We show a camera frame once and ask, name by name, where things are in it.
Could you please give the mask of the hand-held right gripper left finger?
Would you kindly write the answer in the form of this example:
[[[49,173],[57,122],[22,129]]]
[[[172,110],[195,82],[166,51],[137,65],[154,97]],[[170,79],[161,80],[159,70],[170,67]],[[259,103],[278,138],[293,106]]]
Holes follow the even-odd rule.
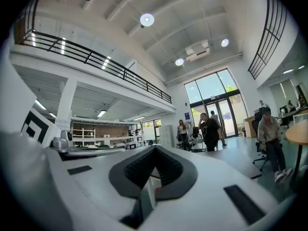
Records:
[[[121,222],[131,216],[136,200],[121,196],[109,181],[113,165],[140,152],[142,149],[62,161],[54,149],[45,149],[56,188],[72,218],[73,231],[149,231]]]

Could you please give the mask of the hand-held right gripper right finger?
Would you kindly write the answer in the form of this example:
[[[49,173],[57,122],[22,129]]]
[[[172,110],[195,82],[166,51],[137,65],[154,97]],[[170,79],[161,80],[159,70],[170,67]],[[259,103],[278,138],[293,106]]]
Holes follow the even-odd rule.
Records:
[[[158,202],[142,223],[142,231],[241,231],[247,222],[225,187],[239,186],[266,214],[278,206],[262,186],[219,159],[169,147],[192,162],[198,173],[193,187],[181,198]]]

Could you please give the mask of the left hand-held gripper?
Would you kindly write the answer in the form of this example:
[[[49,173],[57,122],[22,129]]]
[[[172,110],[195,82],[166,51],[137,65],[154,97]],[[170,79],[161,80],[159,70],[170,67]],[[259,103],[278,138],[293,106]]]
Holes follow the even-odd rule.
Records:
[[[35,109],[31,109],[24,121],[21,133],[27,135],[43,148],[51,148],[64,158],[89,158],[124,152],[124,148],[82,148],[73,145],[72,135],[68,130],[61,130]]]

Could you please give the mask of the white shelf rack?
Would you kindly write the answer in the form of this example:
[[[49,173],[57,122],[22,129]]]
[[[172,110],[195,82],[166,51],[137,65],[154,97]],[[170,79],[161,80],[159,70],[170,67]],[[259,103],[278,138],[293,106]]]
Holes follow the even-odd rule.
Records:
[[[113,148],[143,143],[143,131],[138,122],[73,117],[70,131],[74,145],[81,147]]]

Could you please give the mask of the white platform cart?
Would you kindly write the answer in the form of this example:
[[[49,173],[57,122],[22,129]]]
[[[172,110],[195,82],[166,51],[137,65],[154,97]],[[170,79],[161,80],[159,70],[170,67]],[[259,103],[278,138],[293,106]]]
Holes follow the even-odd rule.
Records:
[[[193,127],[192,134],[190,135],[193,152],[204,152],[205,151],[205,144],[203,136],[198,127]]]

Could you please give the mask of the grey lockers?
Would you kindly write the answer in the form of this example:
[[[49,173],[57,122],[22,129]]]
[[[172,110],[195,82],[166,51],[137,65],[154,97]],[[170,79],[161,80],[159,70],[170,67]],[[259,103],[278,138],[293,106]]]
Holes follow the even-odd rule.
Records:
[[[175,147],[172,125],[159,127],[160,144],[163,147]]]

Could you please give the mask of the cardboard box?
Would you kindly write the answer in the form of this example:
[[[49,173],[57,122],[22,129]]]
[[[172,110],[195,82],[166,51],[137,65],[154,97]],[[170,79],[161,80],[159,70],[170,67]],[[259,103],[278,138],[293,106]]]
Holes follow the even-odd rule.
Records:
[[[252,122],[255,120],[255,117],[254,116],[251,116],[251,117],[248,117],[248,118],[245,118],[243,120],[244,122],[244,129],[245,129],[245,134],[246,134],[246,137],[248,138],[256,138],[257,135],[256,135],[256,132],[253,128],[253,125],[252,125]]]

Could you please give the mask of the long black balcony railing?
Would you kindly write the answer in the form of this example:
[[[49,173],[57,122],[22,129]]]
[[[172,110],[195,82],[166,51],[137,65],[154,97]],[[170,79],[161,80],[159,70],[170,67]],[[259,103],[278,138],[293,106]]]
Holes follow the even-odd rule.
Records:
[[[108,58],[101,53],[89,49],[80,44],[64,38],[56,37],[35,30],[35,15],[39,0],[32,0],[21,13],[13,25],[14,43],[17,45],[30,46],[55,54],[63,55],[70,59],[82,62],[94,68],[105,71],[115,77],[122,79],[168,103],[172,103],[171,96],[151,83],[139,74],[133,72]]]

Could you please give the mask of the black office chair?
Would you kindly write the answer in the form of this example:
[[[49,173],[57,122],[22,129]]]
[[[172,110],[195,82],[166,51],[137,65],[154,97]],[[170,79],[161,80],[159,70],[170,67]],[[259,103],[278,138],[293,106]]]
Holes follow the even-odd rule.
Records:
[[[256,135],[257,135],[257,130],[258,130],[258,124],[260,122],[260,120],[262,119],[262,116],[263,116],[263,112],[258,112],[255,114],[255,120],[253,121],[252,125],[253,125],[253,128],[255,129],[255,132],[256,132]],[[256,140],[256,144],[257,144],[257,151],[258,152],[261,152],[260,148],[259,148],[259,145],[260,145],[260,141],[257,139]],[[266,161],[269,161],[266,153],[263,153],[261,152],[263,155],[265,155],[266,157]]]

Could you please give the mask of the glass entrance door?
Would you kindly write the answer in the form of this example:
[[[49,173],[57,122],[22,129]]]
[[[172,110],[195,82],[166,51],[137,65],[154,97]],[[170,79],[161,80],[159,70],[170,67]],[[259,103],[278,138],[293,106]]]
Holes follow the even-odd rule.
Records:
[[[243,120],[248,113],[240,90],[228,69],[206,75],[184,84],[192,112],[198,123],[201,113],[218,115],[226,139],[242,136]]]

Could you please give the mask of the round wooden table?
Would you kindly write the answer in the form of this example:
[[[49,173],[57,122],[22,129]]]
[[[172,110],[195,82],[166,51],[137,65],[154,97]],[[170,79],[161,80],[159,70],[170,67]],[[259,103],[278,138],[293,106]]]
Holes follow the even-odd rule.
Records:
[[[294,173],[290,181],[292,190],[296,189],[296,177],[299,171],[303,146],[308,146],[308,120],[303,120],[290,127],[286,132],[286,138],[289,142],[298,145],[297,159]]]

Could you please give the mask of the white ceiling air conditioner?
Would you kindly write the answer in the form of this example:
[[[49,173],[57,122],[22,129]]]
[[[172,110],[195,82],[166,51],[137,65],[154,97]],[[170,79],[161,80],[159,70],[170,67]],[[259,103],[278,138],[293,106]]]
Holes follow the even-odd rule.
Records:
[[[203,40],[185,48],[187,54],[186,61],[196,61],[210,54],[208,40]]]

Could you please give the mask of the short black balcony railing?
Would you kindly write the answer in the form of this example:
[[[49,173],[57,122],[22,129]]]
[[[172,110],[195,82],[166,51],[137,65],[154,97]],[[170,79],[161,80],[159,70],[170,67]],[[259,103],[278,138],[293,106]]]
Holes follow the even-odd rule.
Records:
[[[287,20],[287,8],[281,0],[267,0],[267,12],[261,40],[255,56],[248,68],[253,79],[268,65],[278,44]]]

